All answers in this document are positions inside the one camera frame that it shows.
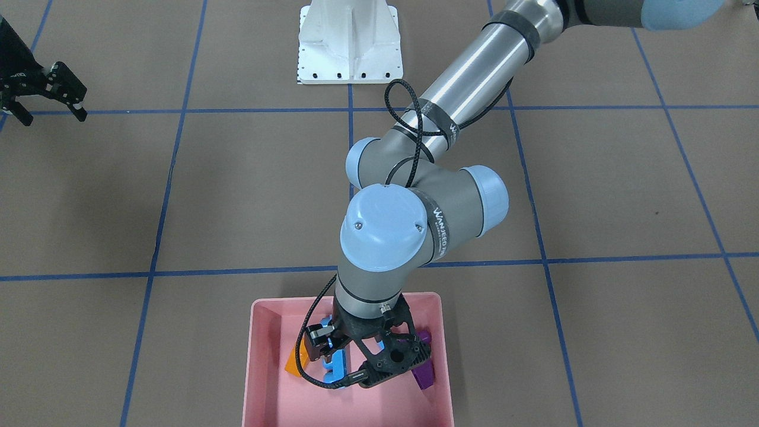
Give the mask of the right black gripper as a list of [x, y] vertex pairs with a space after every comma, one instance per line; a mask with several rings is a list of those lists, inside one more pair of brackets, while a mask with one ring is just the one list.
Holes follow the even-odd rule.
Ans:
[[22, 95], [41, 95], [46, 90], [49, 99], [67, 106], [79, 122], [86, 121], [83, 102], [86, 86], [65, 62], [55, 62], [47, 74], [17, 32], [2, 17], [1, 24], [1, 108], [22, 125], [33, 123], [32, 114], [17, 101]]

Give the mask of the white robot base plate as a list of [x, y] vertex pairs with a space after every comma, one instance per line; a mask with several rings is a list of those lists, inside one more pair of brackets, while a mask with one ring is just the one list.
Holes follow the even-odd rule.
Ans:
[[387, 84], [402, 78], [396, 7], [385, 1], [312, 1], [299, 19], [296, 83]]

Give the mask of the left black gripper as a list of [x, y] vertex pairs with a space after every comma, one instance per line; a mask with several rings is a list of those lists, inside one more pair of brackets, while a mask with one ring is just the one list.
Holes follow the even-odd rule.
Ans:
[[416, 333], [409, 303], [399, 295], [393, 309], [379, 318], [364, 319], [334, 306], [333, 348], [353, 342], [366, 360], [358, 370], [347, 373], [333, 388], [358, 384], [369, 388], [420, 367], [431, 358], [430, 344]]

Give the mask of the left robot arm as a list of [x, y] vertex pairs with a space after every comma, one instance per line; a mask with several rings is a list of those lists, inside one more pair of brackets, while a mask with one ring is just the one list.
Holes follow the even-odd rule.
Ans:
[[333, 316], [304, 326], [309, 357], [355, 343], [364, 361], [328, 389], [373, 387], [420, 367], [431, 355], [402, 295], [409, 274], [485, 235], [509, 210], [504, 182], [491, 168], [456, 172], [439, 160], [461, 132], [505, 95], [540, 46], [574, 26], [685, 30], [707, 21], [721, 1], [507, 1], [463, 54], [421, 95], [410, 90], [403, 114], [381, 138], [364, 138], [345, 170], [358, 190], [340, 229], [342, 259], [330, 281]]

